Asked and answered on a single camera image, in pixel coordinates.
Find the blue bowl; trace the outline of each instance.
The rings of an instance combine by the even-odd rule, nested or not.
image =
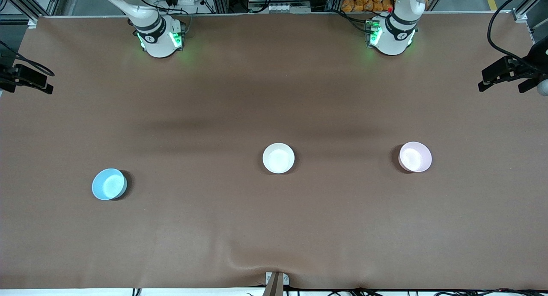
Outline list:
[[[112,200],[124,194],[128,181],[117,169],[105,169],[93,179],[92,192],[99,200]]]

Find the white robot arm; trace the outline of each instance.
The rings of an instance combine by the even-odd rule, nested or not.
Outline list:
[[[389,56],[402,53],[411,44],[425,8],[424,0],[396,0],[390,14],[373,18],[369,44]]]
[[[122,12],[137,29],[141,46],[155,58],[165,58],[182,49],[184,24],[169,15],[161,15],[141,0],[108,0]]]

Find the brown cloth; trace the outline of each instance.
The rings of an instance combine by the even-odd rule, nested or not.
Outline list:
[[[490,14],[425,14],[400,56],[337,15],[197,17],[183,52],[125,18],[39,19],[53,95],[0,98],[1,288],[548,288],[548,101],[477,91]],[[526,25],[493,39],[522,56]],[[409,141],[433,154],[406,174]],[[289,144],[271,175],[261,154]],[[128,195],[100,201],[104,168]]]

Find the white bowl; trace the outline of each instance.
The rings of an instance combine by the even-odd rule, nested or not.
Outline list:
[[[422,143],[407,142],[399,151],[398,160],[409,172],[424,172],[432,165],[432,153]]]
[[[285,173],[293,167],[295,154],[287,144],[270,144],[262,153],[262,163],[272,173]]]

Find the green light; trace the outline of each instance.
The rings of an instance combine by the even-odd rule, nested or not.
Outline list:
[[[179,35],[178,33],[170,32],[170,37],[172,39],[173,45],[175,45],[176,47],[181,46],[181,35]]]
[[[143,43],[143,39],[141,38],[141,35],[139,33],[137,33],[137,37],[139,37],[139,41],[141,42],[141,47],[145,49],[145,43]]]
[[[382,35],[382,27],[379,27],[372,35],[371,35],[371,44],[376,45],[378,44],[378,39],[380,39],[380,36]]]
[[[409,41],[407,42],[407,46],[409,46],[413,42],[413,35],[415,35],[415,30],[409,35]]]

